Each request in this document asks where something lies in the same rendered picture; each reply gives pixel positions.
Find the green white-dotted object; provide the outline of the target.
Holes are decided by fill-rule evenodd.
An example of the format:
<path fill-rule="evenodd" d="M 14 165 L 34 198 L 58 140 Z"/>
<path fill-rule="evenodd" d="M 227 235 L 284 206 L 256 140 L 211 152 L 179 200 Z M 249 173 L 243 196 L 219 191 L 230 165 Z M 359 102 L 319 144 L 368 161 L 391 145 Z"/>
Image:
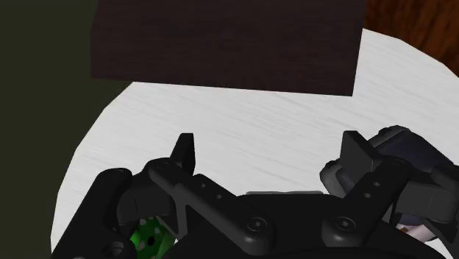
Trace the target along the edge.
<path fill-rule="evenodd" d="M 138 259 L 162 259 L 176 243 L 176 238 L 155 218 L 140 219 L 130 241 Z"/>

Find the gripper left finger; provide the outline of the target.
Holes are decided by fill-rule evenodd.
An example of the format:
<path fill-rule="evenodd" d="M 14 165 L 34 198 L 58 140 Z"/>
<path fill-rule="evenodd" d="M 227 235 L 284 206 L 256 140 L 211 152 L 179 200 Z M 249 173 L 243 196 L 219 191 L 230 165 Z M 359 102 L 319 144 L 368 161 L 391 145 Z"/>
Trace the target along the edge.
<path fill-rule="evenodd" d="M 275 240 L 271 220 L 206 176 L 190 173 L 187 168 L 195 158 L 193 152 L 193 134 L 182 133 L 170 157 L 146 165 L 150 181 L 174 201 L 178 227 L 175 236 L 188 234 L 186 209 L 190 207 L 245 253 L 267 255 Z M 115 208 L 132 179 L 125 168 L 99 173 L 51 259 L 138 259 L 130 238 L 114 230 L 119 224 Z"/>

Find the dark brown robot stand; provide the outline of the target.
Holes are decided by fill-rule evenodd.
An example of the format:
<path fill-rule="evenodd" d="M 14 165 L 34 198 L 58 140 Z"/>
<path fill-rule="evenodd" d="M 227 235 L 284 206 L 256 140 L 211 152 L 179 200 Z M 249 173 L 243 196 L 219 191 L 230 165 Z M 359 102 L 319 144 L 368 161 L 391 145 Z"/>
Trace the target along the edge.
<path fill-rule="evenodd" d="M 99 0 L 93 77 L 351 96 L 366 0 Z"/>

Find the white round table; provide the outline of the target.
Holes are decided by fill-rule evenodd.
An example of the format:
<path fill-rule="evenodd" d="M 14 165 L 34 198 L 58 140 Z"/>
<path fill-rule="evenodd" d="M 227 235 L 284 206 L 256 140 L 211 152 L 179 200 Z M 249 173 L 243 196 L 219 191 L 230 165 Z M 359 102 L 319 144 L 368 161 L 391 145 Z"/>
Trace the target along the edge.
<path fill-rule="evenodd" d="M 51 245 L 97 174 L 139 172 L 166 157 L 183 132 L 196 171 L 228 191 L 318 191 L 344 131 L 392 125 L 422 136 L 459 164 L 459 76 L 406 43 L 365 30 L 350 97 L 134 82 L 111 101 L 76 148 L 57 193 Z"/>

